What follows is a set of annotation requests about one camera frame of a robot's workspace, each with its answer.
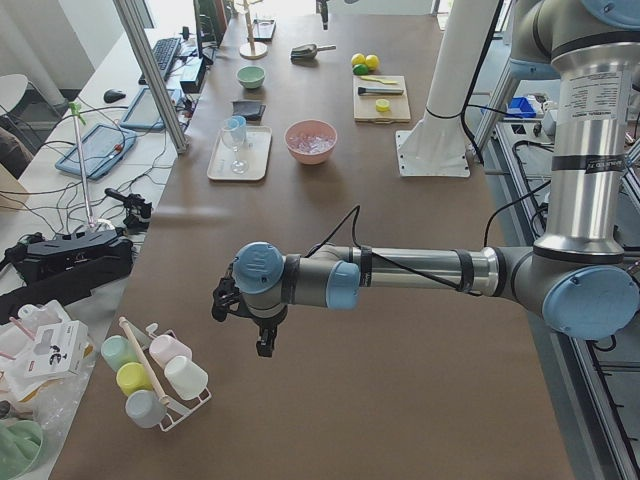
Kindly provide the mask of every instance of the wooden handle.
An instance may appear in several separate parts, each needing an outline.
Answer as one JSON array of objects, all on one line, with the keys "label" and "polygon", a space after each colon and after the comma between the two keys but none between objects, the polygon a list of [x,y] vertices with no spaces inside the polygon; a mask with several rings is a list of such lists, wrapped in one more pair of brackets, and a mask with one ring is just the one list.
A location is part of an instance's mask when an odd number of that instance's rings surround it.
[{"label": "wooden handle", "polygon": [[151,386],[153,387],[153,390],[156,392],[156,395],[158,395],[158,399],[160,400],[160,403],[162,403],[163,405],[168,405],[170,400],[169,395],[165,393],[164,389],[162,388],[162,385],[160,385],[160,382],[158,381],[158,377],[156,376],[156,373],[153,371],[153,368],[151,368],[151,364],[149,363],[149,360],[147,360],[147,357],[145,356],[144,352],[142,351],[142,348],[138,343],[138,339],[136,338],[136,336],[133,334],[133,331],[131,330],[131,325],[129,323],[129,320],[127,320],[124,317],[120,317],[119,324],[120,324],[120,328],[124,330],[124,333],[127,336],[129,343],[133,347],[133,351],[136,352],[136,357],[138,357],[138,361],[142,364],[145,371],[147,372],[147,375],[149,376],[149,380],[151,380]]}]

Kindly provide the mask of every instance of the keyboard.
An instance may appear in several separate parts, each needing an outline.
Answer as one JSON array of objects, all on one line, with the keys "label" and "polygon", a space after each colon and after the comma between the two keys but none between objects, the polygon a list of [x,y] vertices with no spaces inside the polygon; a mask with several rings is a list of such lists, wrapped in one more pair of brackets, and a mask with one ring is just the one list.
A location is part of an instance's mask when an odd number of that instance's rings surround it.
[{"label": "keyboard", "polygon": [[[175,62],[176,55],[180,52],[180,37],[174,38],[161,38],[153,46],[153,56],[156,58],[156,63],[160,69],[160,75],[164,80],[171,74],[171,68],[173,62]],[[138,84],[146,85],[147,82],[144,79],[144,74],[140,75]]]}]

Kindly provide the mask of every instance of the computer mouse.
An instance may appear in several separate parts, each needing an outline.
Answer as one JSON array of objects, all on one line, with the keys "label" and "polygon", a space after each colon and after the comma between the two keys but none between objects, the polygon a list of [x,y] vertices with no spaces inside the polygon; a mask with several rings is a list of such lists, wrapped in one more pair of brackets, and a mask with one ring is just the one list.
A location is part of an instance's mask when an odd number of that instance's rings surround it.
[{"label": "computer mouse", "polygon": [[105,103],[113,103],[113,102],[117,102],[118,100],[126,96],[127,94],[124,93],[122,90],[116,90],[115,88],[111,88],[106,92],[104,92],[104,96],[102,97],[102,99],[105,101]]}]

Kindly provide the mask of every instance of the lemon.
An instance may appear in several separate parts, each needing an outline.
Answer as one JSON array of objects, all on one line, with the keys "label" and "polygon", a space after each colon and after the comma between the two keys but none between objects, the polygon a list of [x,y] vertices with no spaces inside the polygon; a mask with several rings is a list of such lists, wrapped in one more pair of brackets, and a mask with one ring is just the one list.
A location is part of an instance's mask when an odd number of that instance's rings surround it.
[{"label": "lemon", "polygon": [[364,63],[359,63],[353,66],[353,73],[355,75],[366,75],[369,73],[369,67],[367,67]]},{"label": "lemon", "polygon": [[365,61],[365,57],[363,53],[356,53],[353,57],[351,57],[352,66],[364,63],[364,61]]},{"label": "lemon", "polygon": [[369,70],[375,70],[380,66],[380,59],[377,55],[367,55],[364,59],[364,64],[369,67]]}]

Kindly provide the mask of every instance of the black box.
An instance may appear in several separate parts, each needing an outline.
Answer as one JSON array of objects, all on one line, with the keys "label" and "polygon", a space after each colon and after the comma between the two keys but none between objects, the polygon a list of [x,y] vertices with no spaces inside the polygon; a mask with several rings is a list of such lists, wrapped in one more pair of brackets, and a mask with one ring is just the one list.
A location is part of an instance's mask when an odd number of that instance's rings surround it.
[{"label": "black box", "polygon": [[183,67],[180,87],[184,93],[200,93],[206,65],[202,58],[189,58]]}]

